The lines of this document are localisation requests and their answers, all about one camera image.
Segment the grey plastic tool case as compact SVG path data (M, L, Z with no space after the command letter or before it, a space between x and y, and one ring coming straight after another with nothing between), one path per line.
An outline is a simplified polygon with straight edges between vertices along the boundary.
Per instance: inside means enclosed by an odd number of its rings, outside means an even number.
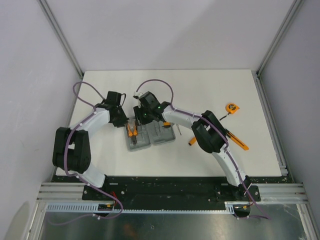
M136 137L137 144L133 145L127 133L127 123L125 124L125 141L127 149L130 152L143 150L151 146L158 146L175 141L176 135L173 125L170 128L164 128L162 121L152 121L151 123L141 125L135 121L138 135Z

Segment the orange handle pliers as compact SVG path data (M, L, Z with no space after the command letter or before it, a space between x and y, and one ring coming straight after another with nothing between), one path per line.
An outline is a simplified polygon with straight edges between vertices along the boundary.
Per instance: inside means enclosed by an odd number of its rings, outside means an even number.
M137 144L138 130L136 122L134 120L128 120L126 125L127 135L130 138L133 145Z

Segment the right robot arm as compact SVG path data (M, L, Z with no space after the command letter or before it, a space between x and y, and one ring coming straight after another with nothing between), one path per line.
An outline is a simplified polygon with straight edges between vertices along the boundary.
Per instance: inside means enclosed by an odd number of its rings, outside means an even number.
M138 101L135 115L141 123L161 121L192 130L199 147L213 155L222 168L231 186L231 196L237 201L242 201L248 196L251 185L249 177L234 159L227 140L227 133L213 112L207 110L202 114L197 114L175 108L170 102L159 102L150 91L136 92L133 97Z

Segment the orange black utility knife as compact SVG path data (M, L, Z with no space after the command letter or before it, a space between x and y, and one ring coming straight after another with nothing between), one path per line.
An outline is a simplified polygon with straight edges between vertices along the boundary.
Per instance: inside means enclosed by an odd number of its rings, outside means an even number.
M231 139L234 143L236 143L240 148L242 148L244 151L248 151L249 147L242 142L238 137L236 137L233 133L231 133L229 130L225 130L226 135L229 139Z

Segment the orange handle thick screwdriver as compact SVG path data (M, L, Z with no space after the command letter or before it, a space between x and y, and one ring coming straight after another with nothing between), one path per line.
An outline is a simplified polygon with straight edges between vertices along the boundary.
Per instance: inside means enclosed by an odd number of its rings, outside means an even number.
M195 137L193 137L189 142L188 145L192 146L193 144L195 144L197 142L197 139Z

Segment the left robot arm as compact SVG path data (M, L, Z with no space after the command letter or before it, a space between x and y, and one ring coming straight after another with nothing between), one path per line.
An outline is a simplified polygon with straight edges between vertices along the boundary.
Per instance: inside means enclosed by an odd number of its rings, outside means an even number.
M69 177L78 177L94 186L93 194L100 200L110 196L111 188L105 184L106 175L92 163L90 138L102 127L113 124L121 128L128 121L122 108L126 94L109 91L102 102L72 127L59 127L55 132L52 163Z

